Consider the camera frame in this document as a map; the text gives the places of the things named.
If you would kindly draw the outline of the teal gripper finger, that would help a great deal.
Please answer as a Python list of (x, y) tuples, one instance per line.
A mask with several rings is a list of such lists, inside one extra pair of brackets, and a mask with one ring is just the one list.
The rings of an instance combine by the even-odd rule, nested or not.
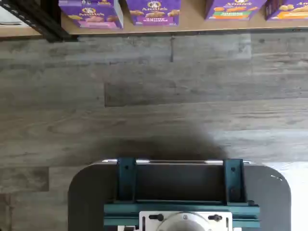
[(246, 204), (243, 160), (225, 159), (223, 168), (226, 203)]
[(122, 157), (118, 159), (117, 198), (120, 201), (135, 200), (136, 189), (136, 159)]

